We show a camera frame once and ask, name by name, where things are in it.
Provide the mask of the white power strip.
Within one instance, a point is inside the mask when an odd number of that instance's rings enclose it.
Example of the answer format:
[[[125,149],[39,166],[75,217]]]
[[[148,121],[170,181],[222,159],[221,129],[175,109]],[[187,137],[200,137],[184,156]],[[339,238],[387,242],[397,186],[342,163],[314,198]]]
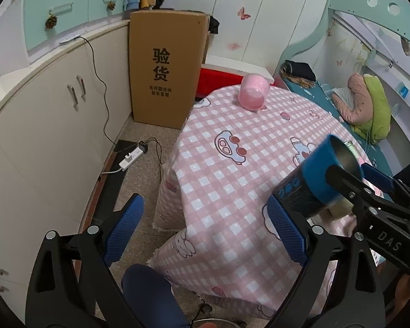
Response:
[[[148,145],[144,141],[140,141],[137,147],[119,163],[120,169],[126,171],[134,162],[148,151]]]

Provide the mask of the pink checkered tablecloth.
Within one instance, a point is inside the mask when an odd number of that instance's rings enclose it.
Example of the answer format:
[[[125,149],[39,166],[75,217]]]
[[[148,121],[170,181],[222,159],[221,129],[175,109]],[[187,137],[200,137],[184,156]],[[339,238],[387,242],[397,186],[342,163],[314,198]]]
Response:
[[[268,319],[301,268],[278,238],[267,199],[326,136],[346,129],[288,90],[272,87],[258,112],[242,108],[238,93],[220,88],[192,108],[155,208],[155,227],[174,235],[150,267],[209,303]]]

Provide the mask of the cream low cabinet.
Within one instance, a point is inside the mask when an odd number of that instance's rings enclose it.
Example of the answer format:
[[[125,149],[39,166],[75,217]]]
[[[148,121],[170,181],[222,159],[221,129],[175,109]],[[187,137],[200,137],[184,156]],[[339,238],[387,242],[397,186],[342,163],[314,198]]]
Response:
[[[129,25],[0,85],[0,297],[18,318],[44,235],[74,234],[132,108]]]

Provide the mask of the teal patterned bed mattress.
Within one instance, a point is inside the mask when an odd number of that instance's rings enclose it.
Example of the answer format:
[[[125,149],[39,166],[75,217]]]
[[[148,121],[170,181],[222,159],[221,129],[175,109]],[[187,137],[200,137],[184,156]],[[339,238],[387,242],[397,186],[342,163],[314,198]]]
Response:
[[[335,108],[335,105],[330,98],[332,95],[331,88],[324,91],[318,82],[310,88],[304,88],[286,78],[283,79],[283,82],[286,84],[289,91],[292,91],[299,96],[304,96],[309,101],[312,101],[312,103],[317,104],[324,110],[323,113],[330,114],[330,116],[334,118],[337,123],[340,123],[342,128],[346,129],[346,131],[334,131],[334,134],[340,137],[344,143],[347,143],[347,145],[351,147],[354,155],[358,156],[359,164],[369,163],[385,175],[390,177],[393,176],[393,172],[390,169],[381,147],[379,145],[372,145],[369,141],[360,137],[360,135],[355,133],[351,126],[342,119],[339,111]]]

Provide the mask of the teal drawer unit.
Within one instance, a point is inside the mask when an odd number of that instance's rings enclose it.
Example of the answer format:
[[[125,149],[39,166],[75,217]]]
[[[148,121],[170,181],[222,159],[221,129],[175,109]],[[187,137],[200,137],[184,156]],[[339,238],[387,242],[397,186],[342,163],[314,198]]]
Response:
[[[123,12],[124,0],[23,0],[26,49],[87,22]]]

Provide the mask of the tall cardboard box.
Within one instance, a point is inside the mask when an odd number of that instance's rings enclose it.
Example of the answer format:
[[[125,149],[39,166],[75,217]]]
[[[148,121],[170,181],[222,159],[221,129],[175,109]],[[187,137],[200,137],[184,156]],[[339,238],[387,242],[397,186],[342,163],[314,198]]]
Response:
[[[206,13],[131,13],[129,77],[134,121],[182,128],[195,102],[208,34]]]

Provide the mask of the black blue cool towel can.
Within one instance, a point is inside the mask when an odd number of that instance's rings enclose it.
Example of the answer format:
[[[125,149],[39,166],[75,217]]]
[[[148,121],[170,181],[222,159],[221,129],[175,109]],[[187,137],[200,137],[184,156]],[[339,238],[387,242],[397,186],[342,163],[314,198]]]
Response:
[[[276,204],[286,211],[300,212],[305,218],[317,215],[339,197],[339,192],[327,183],[327,170],[331,166],[362,179],[360,165],[350,149],[337,136],[328,135],[274,188],[267,200],[268,210]]]

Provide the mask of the pink plastic cup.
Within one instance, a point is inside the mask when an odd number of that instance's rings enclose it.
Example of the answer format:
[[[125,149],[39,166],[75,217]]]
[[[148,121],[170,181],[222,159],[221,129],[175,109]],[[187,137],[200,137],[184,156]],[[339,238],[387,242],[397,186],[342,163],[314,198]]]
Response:
[[[238,102],[246,110],[262,110],[265,107],[269,91],[270,84],[262,75],[247,74],[240,85]]]

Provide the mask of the teal bunk bed frame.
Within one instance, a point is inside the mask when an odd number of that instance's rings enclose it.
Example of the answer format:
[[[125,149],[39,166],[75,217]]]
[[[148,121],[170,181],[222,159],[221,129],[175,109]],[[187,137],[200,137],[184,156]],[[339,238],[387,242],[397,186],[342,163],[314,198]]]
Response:
[[[403,0],[305,0],[293,33],[299,40],[289,41],[275,75],[285,60],[313,48],[327,34],[334,12],[373,22],[410,41],[410,3]]]

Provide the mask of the pale green cup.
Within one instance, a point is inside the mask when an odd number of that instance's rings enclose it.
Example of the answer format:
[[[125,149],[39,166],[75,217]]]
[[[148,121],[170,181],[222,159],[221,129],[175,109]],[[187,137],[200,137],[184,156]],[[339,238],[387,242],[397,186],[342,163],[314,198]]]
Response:
[[[353,213],[353,204],[347,199],[340,197],[327,205],[327,214],[333,220],[339,220]]]

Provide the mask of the dark folded clothes pile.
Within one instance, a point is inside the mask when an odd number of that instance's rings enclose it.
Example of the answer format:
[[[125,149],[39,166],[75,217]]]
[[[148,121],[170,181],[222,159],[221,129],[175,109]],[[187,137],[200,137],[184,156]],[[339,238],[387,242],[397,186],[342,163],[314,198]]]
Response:
[[[315,86],[316,76],[311,67],[304,62],[286,60],[279,71],[282,78],[290,80],[304,88]]]

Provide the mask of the red storage box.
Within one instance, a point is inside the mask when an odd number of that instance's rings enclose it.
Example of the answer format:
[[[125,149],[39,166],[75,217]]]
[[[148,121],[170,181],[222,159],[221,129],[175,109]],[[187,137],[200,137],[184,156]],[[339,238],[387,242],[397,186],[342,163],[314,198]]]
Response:
[[[214,90],[240,84],[242,80],[241,75],[202,68],[195,97],[205,98]]]

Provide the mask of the blue trouser leg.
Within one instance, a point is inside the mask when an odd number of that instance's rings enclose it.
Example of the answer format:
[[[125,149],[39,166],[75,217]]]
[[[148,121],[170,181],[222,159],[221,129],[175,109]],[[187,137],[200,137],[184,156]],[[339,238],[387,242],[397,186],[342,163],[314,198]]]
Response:
[[[135,263],[121,279],[124,298],[147,328],[190,327],[178,305],[172,285],[151,267]]]

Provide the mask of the green pink folded quilt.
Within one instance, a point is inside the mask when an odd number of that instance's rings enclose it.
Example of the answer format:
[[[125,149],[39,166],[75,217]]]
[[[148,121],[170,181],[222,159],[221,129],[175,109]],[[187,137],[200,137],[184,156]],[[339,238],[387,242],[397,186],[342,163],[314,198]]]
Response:
[[[354,133],[376,145],[390,132],[391,110],[377,76],[353,73],[345,88],[332,91],[332,103]]]

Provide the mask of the white wardrobe doors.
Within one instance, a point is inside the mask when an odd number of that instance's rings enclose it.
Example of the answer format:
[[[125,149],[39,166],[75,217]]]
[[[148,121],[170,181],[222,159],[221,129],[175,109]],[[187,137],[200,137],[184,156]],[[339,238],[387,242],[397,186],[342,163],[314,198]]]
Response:
[[[274,72],[283,50],[315,27],[324,0],[166,0],[164,7],[214,17],[206,58],[229,59]]]

